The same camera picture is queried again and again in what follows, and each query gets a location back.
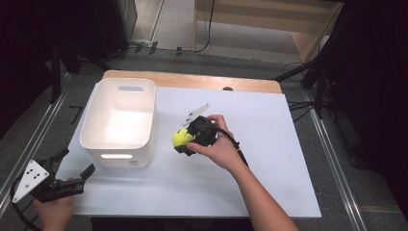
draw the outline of white tabletop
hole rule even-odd
[[[79,143],[83,114],[57,173],[59,179],[78,177],[95,164],[85,192],[75,196],[75,215],[247,217],[239,188],[226,170],[205,156],[188,157],[172,147],[172,135],[188,112],[210,103],[203,115],[225,116],[249,167],[289,216],[321,217],[285,95],[164,87],[156,93],[155,153],[147,167],[97,164]]]

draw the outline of white storage bin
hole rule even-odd
[[[144,167],[153,158],[156,86],[150,80],[108,78],[89,103],[80,143],[103,167]]]

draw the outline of white mounting bracket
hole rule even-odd
[[[20,180],[17,191],[14,194],[13,203],[20,201],[48,176],[48,171],[41,167],[36,161],[31,160],[24,171],[24,175]]]
[[[207,103],[206,105],[189,112],[189,116],[187,116],[186,120],[184,120],[183,122],[183,127],[195,121],[195,119],[198,118],[202,113],[204,113],[204,111],[206,111],[209,107],[210,104]]]

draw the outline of black cable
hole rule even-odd
[[[215,3],[216,3],[216,0],[213,0],[213,5],[211,7],[210,21],[209,21],[209,25],[208,25],[208,33],[207,33],[208,39],[207,39],[207,43],[205,44],[205,46],[202,49],[197,50],[197,51],[193,51],[193,50],[173,50],[173,49],[165,49],[165,48],[154,48],[154,49],[155,50],[161,50],[161,51],[169,51],[169,52],[187,52],[187,53],[193,53],[193,54],[194,53],[200,53],[200,52],[204,51],[208,47],[208,45],[210,44],[210,40],[211,40],[211,25],[212,25],[212,22],[213,22],[214,4]],[[141,46],[141,48],[144,48],[144,49],[150,49],[151,48],[150,46],[144,46],[144,45],[140,45],[140,44],[130,44],[130,45],[136,45],[136,47],[131,47],[131,48],[125,50],[125,51],[115,53],[115,54],[113,54],[113,56],[114,55],[119,55],[121,53],[125,53],[125,52],[130,51],[130,50],[134,50],[138,46]]]
[[[10,199],[13,201],[14,195],[15,195],[15,186],[17,185],[17,182],[20,181],[23,177],[23,173],[21,173],[20,175],[17,176],[17,178],[15,178],[15,180],[13,181],[12,186],[10,187]],[[20,209],[18,208],[17,203],[12,202],[13,208],[15,210],[15,212],[18,214],[18,217],[24,222],[25,225],[27,225],[29,228],[31,228],[34,231],[41,231],[41,229],[39,229],[36,225],[34,225],[32,222],[30,222],[24,215],[23,213],[20,211]]]
[[[223,130],[223,129],[221,129],[221,128],[218,128],[218,127],[217,127],[217,130],[218,130],[220,133],[222,133],[223,135],[225,135],[225,136],[231,141],[231,143],[234,144],[234,147],[237,149],[238,154],[240,154],[241,160],[243,161],[244,164],[246,164],[246,165],[249,167],[248,162],[246,161],[246,159],[245,159],[245,157],[243,156],[243,153],[242,153],[242,151],[241,151],[240,143],[237,142],[237,141],[235,141],[234,138],[232,138],[231,135],[230,135],[227,131],[225,131],[225,130]]]
[[[285,68],[286,68],[288,65],[290,65],[290,64],[300,64],[299,67],[303,67],[304,70],[307,70],[307,68],[305,68],[302,63],[294,62],[294,63],[285,64],[285,65],[282,67],[282,74],[285,74]],[[298,82],[298,81],[292,80],[291,78],[288,78],[288,80],[291,81],[291,82],[300,83],[300,82]]]
[[[223,130],[222,128],[215,127],[215,126],[200,126],[200,127],[197,127],[197,128],[198,129],[215,129],[218,132],[222,133],[222,135],[227,137],[230,140],[230,142],[234,145],[234,147],[237,149],[237,152],[240,155],[241,160],[243,161],[243,163],[246,164],[249,167],[248,162],[246,161],[246,159],[243,156],[243,153],[241,151],[240,143],[235,141],[234,138],[232,138],[231,135],[227,131]]]
[[[304,117],[307,113],[309,113],[310,110],[312,110],[313,108],[309,108],[306,112],[304,112],[302,115],[300,115],[298,118],[293,120],[293,123],[297,122],[298,120],[300,120],[302,117]]]
[[[201,51],[205,50],[208,46],[208,44],[210,44],[210,39],[211,39],[211,24],[213,22],[213,12],[214,12],[214,4],[216,3],[216,0],[213,0],[213,6],[211,7],[211,14],[210,14],[210,23],[208,25],[208,39],[207,39],[207,44],[205,44],[205,46],[198,51],[194,51],[194,53],[200,53]]]

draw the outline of human hand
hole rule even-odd
[[[234,137],[228,130],[223,115],[209,115],[207,118],[211,121],[215,121],[215,126],[226,131],[232,138]],[[202,146],[195,142],[189,142],[187,148],[193,152],[209,157],[214,163],[229,172],[245,166],[234,144],[222,133],[218,133],[217,141],[211,146]]]
[[[73,213],[72,196],[46,203],[41,203],[35,199],[33,204],[42,222],[43,231],[63,231],[66,229]]]

